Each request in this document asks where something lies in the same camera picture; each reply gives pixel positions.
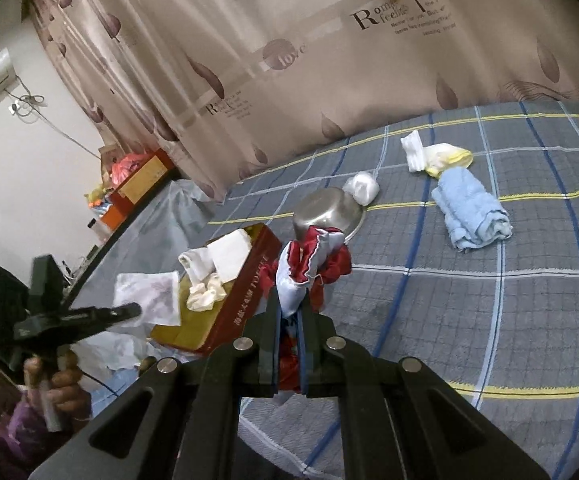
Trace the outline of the person's left hand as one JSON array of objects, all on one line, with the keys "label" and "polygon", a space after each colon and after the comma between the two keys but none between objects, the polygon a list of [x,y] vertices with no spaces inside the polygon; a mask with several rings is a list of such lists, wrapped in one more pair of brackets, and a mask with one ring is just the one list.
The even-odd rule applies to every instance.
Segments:
[{"label": "person's left hand", "polygon": [[37,356],[24,362],[24,383],[27,400],[39,413],[43,401],[48,401],[59,414],[70,422],[84,424],[91,417],[91,396],[80,386],[82,370],[76,353],[67,350],[59,359],[62,366],[52,377],[43,370],[43,362]]}]

